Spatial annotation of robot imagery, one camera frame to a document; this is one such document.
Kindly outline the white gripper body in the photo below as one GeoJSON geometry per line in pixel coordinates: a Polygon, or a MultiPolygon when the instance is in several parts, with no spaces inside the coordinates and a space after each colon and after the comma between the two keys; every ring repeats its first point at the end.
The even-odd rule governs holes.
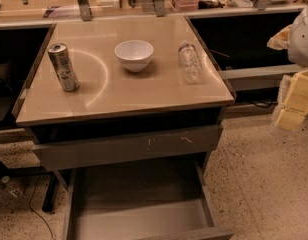
{"type": "Polygon", "coordinates": [[[289,33],[288,58],[308,68],[308,6],[295,18],[289,33]]]}

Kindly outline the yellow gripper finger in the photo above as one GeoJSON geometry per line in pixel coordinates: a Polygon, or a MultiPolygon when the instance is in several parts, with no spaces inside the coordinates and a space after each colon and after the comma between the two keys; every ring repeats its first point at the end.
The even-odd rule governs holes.
{"type": "Polygon", "coordinates": [[[293,76],[284,75],[280,83],[274,125],[282,130],[297,129],[308,115],[308,68],[293,76]]]}
{"type": "Polygon", "coordinates": [[[289,46],[289,34],[291,26],[288,25],[276,33],[267,42],[267,46],[274,50],[284,50],[289,46]]]}

